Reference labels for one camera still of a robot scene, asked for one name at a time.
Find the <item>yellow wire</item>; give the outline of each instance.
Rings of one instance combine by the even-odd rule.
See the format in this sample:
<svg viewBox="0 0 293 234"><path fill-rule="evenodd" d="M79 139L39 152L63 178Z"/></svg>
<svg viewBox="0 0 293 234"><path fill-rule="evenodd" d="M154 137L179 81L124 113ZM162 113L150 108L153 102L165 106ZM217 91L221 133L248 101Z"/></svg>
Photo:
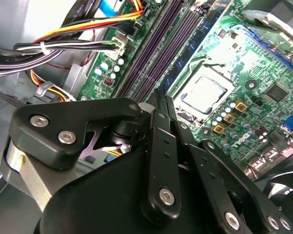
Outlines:
<svg viewBox="0 0 293 234"><path fill-rule="evenodd" d="M33 80L33 82L37 85L37 86L40 86L39 83L37 83L34 79L34 76L35 76L35 72L33 70L30 71L30 76L31 76L31 79ZM63 95L62 93L60 93L59 91L55 90L55 89L52 89L52 88L49 88L48 89L49 91L53 92L53 93L56 93L58 95L60 95L64 101L67 101L67 98L65 97L65 95Z"/></svg>
<svg viewBox="0 0 293 234"><path fill-rule="evenodd" d="M116 157L119 157L119 156L120 156L120 155L114 153L113 151L107 151L107 153L109 153L110 155L114 155L114 156L116 156Z"/></svg>
<svg viewBox="0 0 293 234"><path fill-rule="evenodd" d="M54 34L54 33L59 33L59 32L63 32L63 31L70 31L70 30L74 30L76 28L87 27L87 26L98 24L98 23L115 22L115 21L121 21L121 20L133 20L139 16L140 15L130 16L130 17L112 17L112 18L107 18L107 19L95 20L95 21L88 22L88 23L80 23L80 24L76 24L73 26L68 26L68 27L53 30L51 32L46 33L44 35L44 37L47 37L47 36Z"/></svg>
<svg viewBox="0 0 293 234"><path fill-rule="evenodd" d="M64 101L67 101L67 98L62 93L60 93L59 91L57 91L55 89L52 89L52 88L50 88L48 90L53 92L53 93L56 93L56 94L60 95L64 99Z"/></svg>

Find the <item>bolt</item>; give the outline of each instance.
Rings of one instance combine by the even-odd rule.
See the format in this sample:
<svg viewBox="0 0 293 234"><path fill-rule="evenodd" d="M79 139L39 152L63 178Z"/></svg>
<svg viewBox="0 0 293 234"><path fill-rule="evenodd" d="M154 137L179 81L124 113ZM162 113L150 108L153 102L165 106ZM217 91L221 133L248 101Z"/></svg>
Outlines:
<svg viewBox="0 0 293 234"><path fill-rule="evenodd" d="M49 124L49 121L44 116L32 116L30 118L30 123L35 127L43 128Z"/></svg>
<svg viewBox="0 0 293 234"><path fill-rule="evenodd" d="M158 115L162 118L166 118L165 115L163 115L162 113L158 113Z"/></svg>
<svg viewBox="0 0 293 234"><path fill-rule="evenodd" d="M160 199L168 206L172 206L175 203L174 194L165 188L160 190Z"/></svg>
<svg viewBox="0 0 293 234"><path fill-rule="evenodd" d="M187 125L185 125L184 123L181 123L180 126L183 128L183 129L187 129Z"/></svg>
<svg viewBox="0 0 293 234"><path fill-rule="evenodd" d="M228 224L233 229L235 229L236 231L239 230L239 228L240 228L239 221L233 214L231 214L230 212L226 212L225 213L225 218L226 218L226 221L228 222Z"/></svg>
<svg viewBox="0 0 293 234"><path fill-rule="evenodd" d="M212 148L212 149L215 149L215 146L211 143L211 142L208 142L207 145Z"/></svg>
<svg viewBox="0 0 293 234"><path fill-rule="evenodd" d="M58 139L61 143L66 145L74 144L76 141L76 136L74 133L69 131L60 132L58 135Z"/></svg>
<svg viewBox="0 0 293 234"><path fill-rule="evenodd" d="M288 222L284 218L280 218L280 222L287 230L291 230L291 226L288 224Z"/></svg>
<svg viewBox="0 0 293 234"><path fill-rule="evenodd" d="M134 104L130 104L129 107L130 107L130 109L132 109L134 111L138 110L138 108Z"/></svg>
<svg viewBox="0 0 293 234"><path fill-rule="evenodd" d="M275 228L276 230L279 230L279 224L274 220L274 218L272 218L271 216L268 216L267 220L269 224L272 225L273 228Z"/></svg>

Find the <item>motherboard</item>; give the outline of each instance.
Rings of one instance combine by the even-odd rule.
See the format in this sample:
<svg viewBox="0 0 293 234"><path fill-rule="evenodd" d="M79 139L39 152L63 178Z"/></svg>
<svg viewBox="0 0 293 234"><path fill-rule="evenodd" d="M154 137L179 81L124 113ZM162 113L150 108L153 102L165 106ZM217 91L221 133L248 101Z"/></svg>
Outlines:
<svg viewBox="0 0 293 234"><path fill-rule="evenodd" d="M293 1L145 0L110 29L79 99L173 97L178 119L258 178L293 154ZM127 2L121 11L129 12Z"/></svg>

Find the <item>silver metal surface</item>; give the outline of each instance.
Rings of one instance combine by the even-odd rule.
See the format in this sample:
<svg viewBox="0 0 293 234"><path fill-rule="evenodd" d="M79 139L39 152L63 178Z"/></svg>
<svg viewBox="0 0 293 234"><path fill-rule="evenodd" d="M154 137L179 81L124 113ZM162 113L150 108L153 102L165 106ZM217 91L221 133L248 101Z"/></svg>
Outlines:
<svg viewBox="0 0 293 234"><path fill-rule="evenodd" d="M208 145L211 149L215 149L215 146L214 146L212 143L208 142L207 145Z"/></svg>
<svg viewBox="0 0 293 234"><path fill-rule="evenodd" d="M284 218L280 218L280 222L285 229L291 230L291 226L288 224L288 222Z"/></svg>
<svg viewBox="0 0 293 234"><path fill-rule="evenodd" d="M58 139L63 144L71 145L71 144L75 143L76 136L75 136L75 134L73 132L63 131L63 132L59 133Z"/></svg>
<svg viewBox="0 0 293 234"><path fill-rule="evenodd" d="M20 175L42 211L57 190L76 179L75 170L52 170L26 154L20 160Z"/></svg>
<svg viewBox="0 0 293 234"><path fill-rule="evenodd" d="M35 127L43 128L48 126L49 120L44 116L32 116L30 118L30 123Z"/></svg>
<svg viewBox="0 0 293 234"><path fill-rule="evenodd" d="M240 223L239 223L238 219L233 214L231 214L230 212L226 212L225 213L225 218L226 218L226 221L228 222L228 224L233 229L235 229L236 231L239 230Z"/></svg>
<svg viewBox="0 0 293 234"><path fill-rule="evenodd" d="M168 189L162 188L160 190L160 199L168 206L172 206L175 203L175 196Z"/></svg>
<svg viewBox="0 0 293 234"><path fill-rule="evenodd" d="M163 115L162 113L158 113L158 115L159 115L161 118L166 118L165 115Z"/></svg>
<svg viewBox="0 0 293 234"><path fill-rule="evenodd" d="M6 154L6 162L9 164L9 166L15 171L19 172L23 157L24 152L16 148L13 142L10 141L10 145Z"/></svg>
<svg viewBox="0 0 293 234"><path fill-rule="evenodd" d="M138 108L134 104L130 104L129 107L134 111L138 110Z"/></svg>
<svg viewBox="0 0 293 234"><path fill-rule="evenodd" d="M277 223L277 221L274 220L274 218L272 218L271 216L268 216L267 220L273 228L275 228L276 230L279 230L279 224Z"/></svg>
<svg viewBox="0 0 293 234"><path fill-rule="evenodd" d="M188 128L187 125L184 124L184 123L181 123L180 126L181 126L183 129L187 129L187 128Z"/></svg>
<svg viewBox="0 0 293 234"><path fill-rule="evenodd" d="M153 110L155 110L154 106L152 106L151 104L145 103L145 102L139 103L139 106L140 106L141 110L144 110L150 114L152 113Z"/></svg>

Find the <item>integrated circuit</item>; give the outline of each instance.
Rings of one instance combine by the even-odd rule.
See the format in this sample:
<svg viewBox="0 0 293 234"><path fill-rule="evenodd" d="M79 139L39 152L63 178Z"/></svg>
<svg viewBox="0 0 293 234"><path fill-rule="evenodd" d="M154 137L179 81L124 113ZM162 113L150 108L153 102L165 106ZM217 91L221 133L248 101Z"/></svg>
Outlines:
<svg viewBox="0 0 293 234"><path fill-rule="evenodd" d="M265 91L266 97L268 97L276 103L281 102L288 94L288 91L286 91L278 83L273 84L268 88L268 90Z"/></svg>

